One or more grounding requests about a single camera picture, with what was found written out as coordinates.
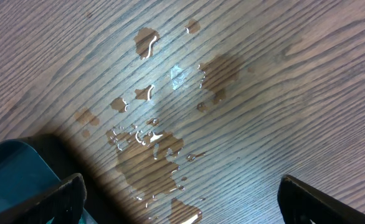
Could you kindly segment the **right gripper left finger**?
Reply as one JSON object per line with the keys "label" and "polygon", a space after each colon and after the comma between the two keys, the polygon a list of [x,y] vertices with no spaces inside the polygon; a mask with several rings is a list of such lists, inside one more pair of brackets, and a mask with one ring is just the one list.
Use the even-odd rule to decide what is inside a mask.
{"label": "right gripper left finger", "polygon": [[1,212],[0,224],[77,224],[86,198],[87,190],[82,174],[74,173],[45,192]]}

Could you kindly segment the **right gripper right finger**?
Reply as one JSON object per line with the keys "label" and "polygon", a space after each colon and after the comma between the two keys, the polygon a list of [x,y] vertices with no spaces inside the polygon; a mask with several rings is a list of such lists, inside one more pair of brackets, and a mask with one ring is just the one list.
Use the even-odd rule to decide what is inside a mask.
{"label": "right gripper right finger", "polygon": [[285,223],[365,223],[364,213],[291,175],[282,177],[277,201]]}

